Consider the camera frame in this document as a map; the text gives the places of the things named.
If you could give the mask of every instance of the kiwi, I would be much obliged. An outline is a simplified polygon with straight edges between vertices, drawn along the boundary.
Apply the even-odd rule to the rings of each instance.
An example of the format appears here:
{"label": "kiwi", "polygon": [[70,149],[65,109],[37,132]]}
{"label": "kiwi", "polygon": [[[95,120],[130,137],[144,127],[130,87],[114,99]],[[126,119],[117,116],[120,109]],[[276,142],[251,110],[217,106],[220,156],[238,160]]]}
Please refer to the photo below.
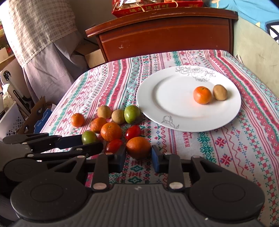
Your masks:
{"label": "kiwi", "polygon": [[115,110],[112,112],[111,118],[116,124],[123,124],[125,122],[124,110]]}
{"label": "kiwi", "polygon": [[213,88],[213,96],[220,101],[226,100],[228,97],[228,91],[220,84],[217,84]]}
{"label": "kiwi", "polygon": [[111,109],[108,106],[100,106],[97,110],[98,117],[103,117],[105,119],[111,118]]}

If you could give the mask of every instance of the green tomato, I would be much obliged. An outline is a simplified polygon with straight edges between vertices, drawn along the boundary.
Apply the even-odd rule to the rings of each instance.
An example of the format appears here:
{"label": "green tomato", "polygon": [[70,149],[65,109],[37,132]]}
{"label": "green tomato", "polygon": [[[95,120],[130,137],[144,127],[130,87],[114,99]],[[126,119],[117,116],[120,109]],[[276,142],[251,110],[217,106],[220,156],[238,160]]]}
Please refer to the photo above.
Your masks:
{"label": "green tomato", "polygon": [[141,112],[137,106],[127,106],[124,110],[124,118],[128,124],[138,124],[141,120]]}
{"label": "green tomato", "polygon": [[82,140],[83,145],[89,144],[89,143],[94,143],[97,141],[97,136],[94,132],[87,130],[82,134],[81,140]]}

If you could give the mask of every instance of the metal screw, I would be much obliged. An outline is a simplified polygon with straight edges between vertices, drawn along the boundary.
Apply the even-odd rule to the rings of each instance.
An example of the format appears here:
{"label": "metal screw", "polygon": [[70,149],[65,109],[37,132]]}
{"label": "metal screw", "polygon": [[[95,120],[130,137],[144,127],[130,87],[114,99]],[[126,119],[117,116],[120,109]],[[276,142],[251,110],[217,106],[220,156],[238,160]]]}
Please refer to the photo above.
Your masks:
{"label": "metal screw", "polygon": [[93,184],[93,188],[95,190],[104,190],[107,188],[107,185],[105,183],[95,183]]}
{"label": "metal screw", "polygon": [[181,189],[183,188],[183,184],[180,182],[172,182],[169,184],[171,189]]}

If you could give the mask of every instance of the wooden headboard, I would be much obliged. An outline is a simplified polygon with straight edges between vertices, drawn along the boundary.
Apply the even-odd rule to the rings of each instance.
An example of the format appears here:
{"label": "wooden headboard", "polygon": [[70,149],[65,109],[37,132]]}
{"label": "wooden headboard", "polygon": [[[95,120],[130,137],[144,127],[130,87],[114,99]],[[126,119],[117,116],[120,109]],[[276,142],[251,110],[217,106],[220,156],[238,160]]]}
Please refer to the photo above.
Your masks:
{"label": "wooden headboard", "polygon": [[221,49],[233,54],[237,12],[205,7],[150,10],[86,30],[96,36],[106,62],[152,53]]}

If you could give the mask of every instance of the blue fabric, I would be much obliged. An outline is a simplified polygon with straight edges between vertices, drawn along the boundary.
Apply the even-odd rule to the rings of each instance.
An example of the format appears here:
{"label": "blue fabric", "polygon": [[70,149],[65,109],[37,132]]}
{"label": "blue fabric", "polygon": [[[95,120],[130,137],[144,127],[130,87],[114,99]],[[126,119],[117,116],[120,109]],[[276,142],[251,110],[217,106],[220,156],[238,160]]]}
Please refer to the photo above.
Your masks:
{"label": "blue fabric", "polygon": [[279,8],[270,0],[209,0],[209,7],[237,11],[243,19],[268,32],[269,23],[279,23]]}

